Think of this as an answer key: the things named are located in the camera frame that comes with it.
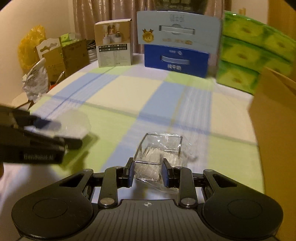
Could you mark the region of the clear plastic lid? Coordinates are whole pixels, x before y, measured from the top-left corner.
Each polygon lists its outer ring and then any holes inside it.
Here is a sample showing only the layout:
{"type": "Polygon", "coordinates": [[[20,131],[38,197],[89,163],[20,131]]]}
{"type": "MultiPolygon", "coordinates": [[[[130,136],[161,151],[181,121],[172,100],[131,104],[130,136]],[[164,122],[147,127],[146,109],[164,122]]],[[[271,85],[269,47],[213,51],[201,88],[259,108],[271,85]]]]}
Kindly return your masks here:
{"type": "Polygon", "coordinates": [[[32,126],[26,126],[25,129],[49,137],[83,139],[91,130],[91,124],[85,113],[70,109],[54,119],[38,118],[32,126]]]}

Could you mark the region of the clear plastic box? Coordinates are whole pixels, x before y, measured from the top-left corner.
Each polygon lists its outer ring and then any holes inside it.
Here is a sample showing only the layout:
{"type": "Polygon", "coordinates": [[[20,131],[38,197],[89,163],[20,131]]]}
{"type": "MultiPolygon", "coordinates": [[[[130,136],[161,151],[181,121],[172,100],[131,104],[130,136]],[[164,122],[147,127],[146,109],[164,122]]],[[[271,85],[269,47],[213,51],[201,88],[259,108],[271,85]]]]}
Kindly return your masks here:
{"type": "Polygon", "coordinates": [[[152,188],[177,194],[177,188],[166,188],[161,174],[163,160],[172,167],[187,167],[198,159],[191,143],[183,136],[172,133],[146,133],[140,142],[134,160],[134,178],[152,188]]]}

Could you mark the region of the crumpled white paper bag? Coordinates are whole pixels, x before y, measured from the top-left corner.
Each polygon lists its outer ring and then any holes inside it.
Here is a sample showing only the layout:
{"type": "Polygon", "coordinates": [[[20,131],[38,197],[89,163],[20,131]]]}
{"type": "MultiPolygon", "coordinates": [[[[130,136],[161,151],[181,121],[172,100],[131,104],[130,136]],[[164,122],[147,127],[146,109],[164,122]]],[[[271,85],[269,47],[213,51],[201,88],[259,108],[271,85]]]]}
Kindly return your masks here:
{"type": "Polygon", "coordinates": [[[45,67],[46,59],[42,58],[23,76],[23,91],[28,100],[36,102],[49,89],[49,78],[45,67]]]}

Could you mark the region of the yellow plastic bag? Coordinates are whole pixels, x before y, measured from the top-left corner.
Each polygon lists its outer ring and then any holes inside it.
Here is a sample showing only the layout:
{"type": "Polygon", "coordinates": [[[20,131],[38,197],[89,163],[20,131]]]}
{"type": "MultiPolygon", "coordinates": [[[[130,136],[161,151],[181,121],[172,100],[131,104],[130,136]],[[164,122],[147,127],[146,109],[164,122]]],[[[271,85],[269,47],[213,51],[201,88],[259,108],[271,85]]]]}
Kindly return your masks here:
{"type": "Polygon", "coordinates": [[[42,25],[33,27],[18,46],[18,61],[24,74],[40,60],[36,47],[46,40],[45,28],[42,25]]]}

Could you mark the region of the checked tablecloth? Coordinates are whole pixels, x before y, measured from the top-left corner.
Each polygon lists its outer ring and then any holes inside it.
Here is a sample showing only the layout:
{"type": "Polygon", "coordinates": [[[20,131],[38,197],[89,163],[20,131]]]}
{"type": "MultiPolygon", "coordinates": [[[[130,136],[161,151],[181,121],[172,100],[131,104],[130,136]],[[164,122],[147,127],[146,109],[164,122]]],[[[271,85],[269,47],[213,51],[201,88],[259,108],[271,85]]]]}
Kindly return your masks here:
{"type": "Polygon", "coordinates": [[[264,184],[257,141],[248,115],[252,96],[213,78],[132,66],[92,63],[43,96],[31,111],[55,119],[76,109],[91,125],[84,147],[62,165],[7,164],[1,180],[1,212],[39,188],[84,168],[123,165],[146,133],[176,133],[192,144],[194,172],[214,169],[258,191],[264,184]]]}

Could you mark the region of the brown cardboard boxes pile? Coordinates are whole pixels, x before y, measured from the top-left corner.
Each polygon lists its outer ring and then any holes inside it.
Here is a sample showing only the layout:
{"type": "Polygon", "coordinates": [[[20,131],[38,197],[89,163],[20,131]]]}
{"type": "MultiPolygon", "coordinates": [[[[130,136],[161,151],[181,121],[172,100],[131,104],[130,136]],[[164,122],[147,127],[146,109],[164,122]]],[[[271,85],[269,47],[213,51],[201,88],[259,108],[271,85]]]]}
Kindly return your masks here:
{"type": "Polygon", "coordinates": [[[90,63],[88,41],[76,33],[62,35],[57,39],[42,41],[36,51],[40,59],[45,58],[45,68],[50,82],[60,76],[67,78],[90,63]]]}

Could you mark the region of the brown cardboard box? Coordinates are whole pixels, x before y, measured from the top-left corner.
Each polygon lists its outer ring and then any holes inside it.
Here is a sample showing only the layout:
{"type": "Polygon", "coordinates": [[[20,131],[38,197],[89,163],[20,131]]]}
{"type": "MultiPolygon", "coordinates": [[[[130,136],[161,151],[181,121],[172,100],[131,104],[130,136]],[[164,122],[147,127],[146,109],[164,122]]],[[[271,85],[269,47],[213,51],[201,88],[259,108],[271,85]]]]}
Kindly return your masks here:
{"type": "Polygon", "coordinates": [[[249,107],[264,192],[283,209],[279,240],[295,240],[295,81],[265,68],[249,107]]]}

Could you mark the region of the white beige product box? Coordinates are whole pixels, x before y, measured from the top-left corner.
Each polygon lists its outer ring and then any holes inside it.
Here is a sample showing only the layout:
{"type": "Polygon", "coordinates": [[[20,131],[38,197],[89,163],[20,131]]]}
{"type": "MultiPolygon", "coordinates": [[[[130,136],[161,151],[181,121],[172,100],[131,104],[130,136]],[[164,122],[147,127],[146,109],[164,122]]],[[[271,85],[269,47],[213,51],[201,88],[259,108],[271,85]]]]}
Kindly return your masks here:
{"type": "Polygon", "coordinates": [[[99,67],[132,64],[132,19],[97,22],[94,34],[99,67]]]}

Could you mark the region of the beige curtain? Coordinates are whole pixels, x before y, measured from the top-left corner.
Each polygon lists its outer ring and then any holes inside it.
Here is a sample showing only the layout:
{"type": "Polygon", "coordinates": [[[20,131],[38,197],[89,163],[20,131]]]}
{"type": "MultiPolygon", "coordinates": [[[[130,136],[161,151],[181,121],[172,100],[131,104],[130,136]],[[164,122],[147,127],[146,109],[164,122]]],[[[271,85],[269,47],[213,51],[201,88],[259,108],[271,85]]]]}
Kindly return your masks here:
{"type": "MultiPolygon", "coordinates": [[[[72,1],[76,32],[86,39],[94,39],[94,24],[100,21],[132,19],[132,45],[135,53],[143,53],[144,46],[137,36],[137,12],[157,11],[154,1],[72,1]]],[[[224,1],[208,1],[203,15],[222,19],[224,1]]]]}

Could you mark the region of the blue milk carton box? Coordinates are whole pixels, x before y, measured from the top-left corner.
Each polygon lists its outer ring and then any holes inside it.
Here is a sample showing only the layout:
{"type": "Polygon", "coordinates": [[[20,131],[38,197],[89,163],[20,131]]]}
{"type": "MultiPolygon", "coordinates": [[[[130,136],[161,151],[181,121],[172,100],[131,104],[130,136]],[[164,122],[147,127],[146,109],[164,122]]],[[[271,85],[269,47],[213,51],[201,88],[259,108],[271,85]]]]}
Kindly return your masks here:
{"type": "Polygon", "coordinates": [[[182,11],[137,12],[137,36],[144,65],[201,78],[218,53],[221,20],[182,11]]]}

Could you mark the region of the green tissue pack stack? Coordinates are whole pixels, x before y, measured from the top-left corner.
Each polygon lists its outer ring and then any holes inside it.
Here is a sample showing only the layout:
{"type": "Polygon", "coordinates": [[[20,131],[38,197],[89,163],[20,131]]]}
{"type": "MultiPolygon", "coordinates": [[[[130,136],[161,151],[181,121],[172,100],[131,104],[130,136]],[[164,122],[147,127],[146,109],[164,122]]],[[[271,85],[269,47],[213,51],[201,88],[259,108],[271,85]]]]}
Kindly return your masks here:
{"type": "Polygon", "coordinates": [[[225,11],[216,82],[254,94],[264,68],[288,76],[295,60],[295,40],[243,15],[225,11]]]}

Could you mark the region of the dark gift box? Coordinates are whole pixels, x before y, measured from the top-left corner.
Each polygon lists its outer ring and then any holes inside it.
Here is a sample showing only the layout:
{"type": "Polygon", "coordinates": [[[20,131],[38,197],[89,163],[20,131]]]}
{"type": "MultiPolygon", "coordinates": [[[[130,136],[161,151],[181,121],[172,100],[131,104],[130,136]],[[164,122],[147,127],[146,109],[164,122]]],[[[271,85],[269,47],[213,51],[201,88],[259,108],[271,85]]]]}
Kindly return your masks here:
{"type": "Polygon", "coordinates": [[[183,11],[195,14],[204,14],[207,0],[159,0],[154,1],[158,11],[183,11]]]}

